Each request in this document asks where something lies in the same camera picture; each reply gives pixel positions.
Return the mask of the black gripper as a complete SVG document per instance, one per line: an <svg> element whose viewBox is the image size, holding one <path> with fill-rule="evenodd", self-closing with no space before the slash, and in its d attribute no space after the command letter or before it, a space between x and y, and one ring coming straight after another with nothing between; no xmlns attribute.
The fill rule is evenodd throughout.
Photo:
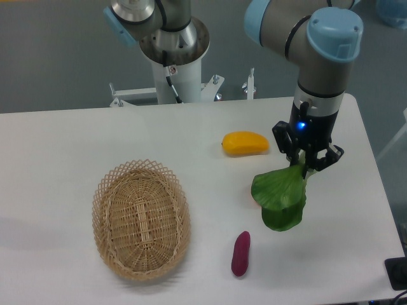
<svg viewBox="0 0 407 305"><path fill-rule="evenodd" d="M293 101L289 123L279 121L273 128L277 147L286 155L290 165L299 162L300 149L307 149L310 144L314 149L326 149L323 157L314 154L310 161L310 169L317 172L335 164L344 155L344 150L332 142L331 134L338 115L338 110L330 115L314 114L308 106L305 116L301 116L299 100Z"/></svg>

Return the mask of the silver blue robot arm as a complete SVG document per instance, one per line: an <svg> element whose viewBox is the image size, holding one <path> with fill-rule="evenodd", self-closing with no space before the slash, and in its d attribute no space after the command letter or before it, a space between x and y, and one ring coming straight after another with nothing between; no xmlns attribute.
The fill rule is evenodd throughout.
<svg viewBox="0 0 407 305"><path fill-rule="evenodd" d="M273 135L279 151L305 173L322 171L343 156L331 133L360 52L363 22L353 1L252 1L244 30L258 45L299 67L291 116ZM138 44L151 62L160 104L211 101L201 84L209 49L206 26L189 1L112 1L107 24L126 45Z"/></svg>

